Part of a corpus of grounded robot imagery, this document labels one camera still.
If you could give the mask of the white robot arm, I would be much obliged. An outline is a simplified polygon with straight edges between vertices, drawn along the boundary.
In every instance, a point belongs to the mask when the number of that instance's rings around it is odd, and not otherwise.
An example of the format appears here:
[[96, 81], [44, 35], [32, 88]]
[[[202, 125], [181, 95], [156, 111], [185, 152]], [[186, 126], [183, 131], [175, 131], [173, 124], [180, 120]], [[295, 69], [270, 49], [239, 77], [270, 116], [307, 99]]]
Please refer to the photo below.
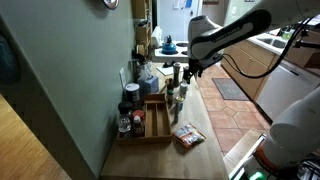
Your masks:
[[[201, 74], [214, 64], [220, 50], [252, 36], [311, 19], [320, 13], [320, 0], [260, 0], [240, 18], [216, 29], [206, 16], [189, 21], [189, 69], [183, 79]], [[245, 171], [276, 175], [296, 168], [320, 147], [320, 88], [294, 102], [273, 121], [270, 135], [246, 161]]]

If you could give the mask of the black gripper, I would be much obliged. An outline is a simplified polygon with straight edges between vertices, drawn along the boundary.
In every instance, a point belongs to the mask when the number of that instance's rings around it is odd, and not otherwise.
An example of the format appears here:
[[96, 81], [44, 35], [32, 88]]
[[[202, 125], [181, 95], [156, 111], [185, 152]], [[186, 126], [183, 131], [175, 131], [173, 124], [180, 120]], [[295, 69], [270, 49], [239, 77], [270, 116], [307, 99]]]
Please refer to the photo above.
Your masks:
[[190, 83], [192, 77], [201, 77], [202, 73], [212, 65], [222, 60], [220, 53], [215, 53], [209, 60], [194, 60], [190, 59], [188, 62], [188, 68], [183, 71], [183, 80], [186, 83]]

